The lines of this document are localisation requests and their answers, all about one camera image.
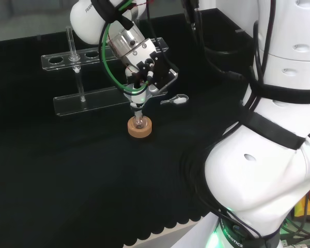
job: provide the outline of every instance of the round hole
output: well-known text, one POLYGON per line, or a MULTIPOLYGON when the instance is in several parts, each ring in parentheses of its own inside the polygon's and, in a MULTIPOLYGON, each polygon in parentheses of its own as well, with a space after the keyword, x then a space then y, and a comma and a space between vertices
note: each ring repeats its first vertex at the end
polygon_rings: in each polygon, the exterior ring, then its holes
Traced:
POLYGON ((293 46, 293 49, 300 53, 307 53, 310 50, 310 46, 307 44, 297 44, 293 46))
POLYGON ((93 51, 93 52, 85 53, 85 57, 88 57, 88 58, 95 58, 95 57, 98 57, 98 56, 99 56, 99 52, 98 51, 93 51))
POLYGON ((80 58, 81 57, 78 54, 76 55, 76 57, 73 57, 72 55, 69 56, 69 60, 73 62, 80 60, 80 58))
POLYGON ((62 57, 55 57, 55 58, 51 58, 49 60, 49 63, 51 63, 52 65, 56 65, 56 64, 62 63, 62 61, 63 61, 62 57))
POLYGON ((286 102, 279 102, 279 101, 272 101, 275 105, 279 106, 279 107, 286 107, 288 105, 288 103, 286 102))
POLYGON ((297 70, 294 70, 294 69, 283 69, 282 71, 285 75, 287 76, 295 76, 298 72, 297 70))
POLYGON ((310 0, 297 0, 296 5, 301 8, 310 8, 310 0))
POLYGON ((254 158, 253 156, 249 155, 249 154, 245 154, 244 157, 251 162, 256 162, 256 158, 254 158))

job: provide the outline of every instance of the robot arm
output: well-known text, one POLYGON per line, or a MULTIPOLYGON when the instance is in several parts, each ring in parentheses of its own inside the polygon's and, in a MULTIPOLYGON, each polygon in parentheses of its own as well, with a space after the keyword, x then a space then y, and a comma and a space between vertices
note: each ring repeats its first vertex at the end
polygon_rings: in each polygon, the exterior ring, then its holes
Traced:
POLYGON ((99 44, 103 29, 108 28, 103 39, 127 66, 131 90, 125 87, 124 92, 132 96, 131 106, 137 109, 143 106, 147 95, 158 95, 178 75, 165 55, 157 53, 151 39, 146 39, 134 24, 145 9, 145 0, 79 0, 70 15, 72 27, 86 43, 99 44))

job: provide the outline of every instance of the acrylic stand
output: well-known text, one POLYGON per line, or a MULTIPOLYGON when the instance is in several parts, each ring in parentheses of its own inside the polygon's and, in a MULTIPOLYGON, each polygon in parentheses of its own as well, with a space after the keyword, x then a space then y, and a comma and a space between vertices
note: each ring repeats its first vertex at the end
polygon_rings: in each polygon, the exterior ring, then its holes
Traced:
MULTIPOLYGON (((51 55, 43 55, 41 57, 42 67, 46 71, 72 68, 75 73, 78 93, 68 96, 55 97, 54 108, 56 115, 65 116, 101 109, 113 105, 129 103, 129 99, 126 98, 115 87, 84 92, 83 81, 81 77, 82 66, 100 62, 98 48, 76 51, 72 28, 68 26, 66 28, 66 32, 70 51, 51 55)), ((163 51, 166 52, 168 50, 168 46, 165 41, 162 38, 158 38, 158 41, 161 44, 163 51)), ((105 53, 107 61, 118 59, 112 53, 112 50, 109 46, 106 46, 105 53)))

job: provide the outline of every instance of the wall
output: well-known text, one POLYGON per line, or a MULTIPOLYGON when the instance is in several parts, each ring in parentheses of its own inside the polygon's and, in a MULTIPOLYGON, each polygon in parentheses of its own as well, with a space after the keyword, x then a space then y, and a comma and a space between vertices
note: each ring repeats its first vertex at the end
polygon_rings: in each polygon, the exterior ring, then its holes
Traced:
POLYGON ((213 9, 216 8, 216 0, 199 0, 200 9, 213 9))
MULTIPOLYGON (((52 2, 65 3, 78 0, 52 0, 52 2)), ((215 0, 201 0, 205 6, 215 0)), ((28 36, 62 32, 70 25, 70 8, 62 11, 37 11, 32 14, 9 15, 4 14, 2 4, 8 0, 0 0, 0 41, 28 36)), ((38 1, 31 1, 29 6, 38 6, 38 1)), ((152 18, 183 13, 181 0, 154 0, 150 6, 152 18)))
POLYGON ((250 36, 253 35, 253 25, 258 20, 257 0, 216 0, 216 7, 250 36))

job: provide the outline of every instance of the circular hole on robot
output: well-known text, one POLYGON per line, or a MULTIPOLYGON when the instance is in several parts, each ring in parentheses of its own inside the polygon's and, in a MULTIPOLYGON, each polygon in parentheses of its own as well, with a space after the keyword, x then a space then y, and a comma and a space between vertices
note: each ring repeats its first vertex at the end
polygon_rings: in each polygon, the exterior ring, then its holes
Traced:
POLYGON ((293 46, 293 49, 300 53, 306 53, 310 50, 310 46, 307 44, 297 44, 293 46))
POLYGON ((273 100, 274 105, 279 106, 279 107, 286 107, 288 103, 286 102, 279 102, 279 101, 275 101, 273 100))
POLYGON ((98 51, 92 51, 92 52, 85 53, 85 57, 88 57, 88 58, 95 58, 98 56, 99 56, 98 51))
POLYGON ((253 156, 251 156, 250 154, 245 154, 244 157, 251 162, 256 162, 256 158, 254 158, 253 156))
POLYGON ((55 57, 55 58, 51 58, 49 60, 49 63, 51 63, 52 65, 57 65, 57 64, 62 63, 62 61, 63 61, 62 57, 55 57))
POLYGON ((295 3, 301 8, 310 8, 310 0, 297 0, 295 3))
POLYGON ((298 73, 297 70, 288 68, 283 69, 282 72, 287 76, 295 76, 298 73))

